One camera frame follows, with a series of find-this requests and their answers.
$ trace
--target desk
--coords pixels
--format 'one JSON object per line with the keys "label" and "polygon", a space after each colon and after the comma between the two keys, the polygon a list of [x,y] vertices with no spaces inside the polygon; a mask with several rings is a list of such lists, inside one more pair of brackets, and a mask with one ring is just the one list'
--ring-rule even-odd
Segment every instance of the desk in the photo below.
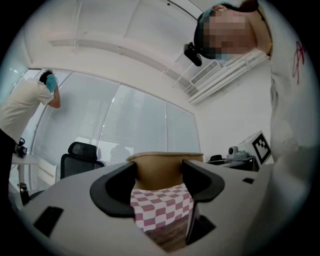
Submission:
{"label": "desk", "polygon": [[12,165],[17,165],[17,169],[19,172],[19,184],[21,182],[25,182],[25,165],[37,165],[39,163],[39,159],[32,154],[27,153],[24,158],[18,157],[15,153],[12,154]]}

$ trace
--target office chair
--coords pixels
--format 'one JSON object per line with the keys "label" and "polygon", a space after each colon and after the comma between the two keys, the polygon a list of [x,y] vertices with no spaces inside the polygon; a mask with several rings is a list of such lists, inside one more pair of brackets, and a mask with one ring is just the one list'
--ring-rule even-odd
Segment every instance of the office chair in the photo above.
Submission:
{"label": "office chair", "polygon": [[85,173],[105,165],[97,161],[97,147],[82,142],[73,142],[68,154],[61,157],[60,178]]}

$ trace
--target white wall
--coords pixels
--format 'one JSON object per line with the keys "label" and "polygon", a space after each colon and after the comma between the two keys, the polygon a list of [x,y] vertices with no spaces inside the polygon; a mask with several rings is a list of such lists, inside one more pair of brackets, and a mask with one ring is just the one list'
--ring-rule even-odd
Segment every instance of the white wall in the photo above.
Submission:
{"label": "white wall", "polygon": [[270,66],[263,61],[239,79],[196,106],[201,151],[207,160],[226,157],[230,146],[238,145],[262,130],[270,142]]}
{"label": "white wall", "polygon": [[30,66],[23,33],[23,29],[18,32],[1,64],[0,104],[8,97],[16,83]]}

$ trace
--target red and white checkered paper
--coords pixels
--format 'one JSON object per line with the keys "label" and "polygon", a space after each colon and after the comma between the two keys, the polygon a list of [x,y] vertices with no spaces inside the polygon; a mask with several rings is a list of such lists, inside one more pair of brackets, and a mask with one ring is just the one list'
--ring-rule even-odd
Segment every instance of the red and white checkered paper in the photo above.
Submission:
{"label": "red and white checkered paper", "polygon": [[134,208],[136,225],[145,232],[188,215],[194,201],[186,185],[181,184],[152,191],[133,189],[130,204]]}

